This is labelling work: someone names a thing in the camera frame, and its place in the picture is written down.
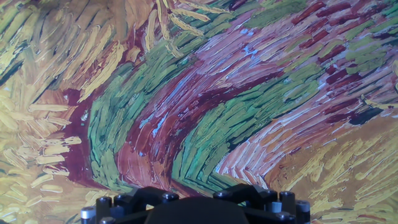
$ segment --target oil painting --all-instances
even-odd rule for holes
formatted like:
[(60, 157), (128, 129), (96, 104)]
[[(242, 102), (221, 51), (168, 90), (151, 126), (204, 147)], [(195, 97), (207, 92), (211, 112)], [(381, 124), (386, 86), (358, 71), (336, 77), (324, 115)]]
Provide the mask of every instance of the oil painting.
[(247, 183), (395, 223), (397, 51), (393, 0), (0, 0), (0, 219)]

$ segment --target painted field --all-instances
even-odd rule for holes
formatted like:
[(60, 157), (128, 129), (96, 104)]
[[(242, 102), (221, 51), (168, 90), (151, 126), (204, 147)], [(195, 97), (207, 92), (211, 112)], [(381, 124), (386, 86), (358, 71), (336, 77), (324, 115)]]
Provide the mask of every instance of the painted field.
[(0, 219), (250, 183), (395, 223), (397, 51), (393, 0), (0, 0)]

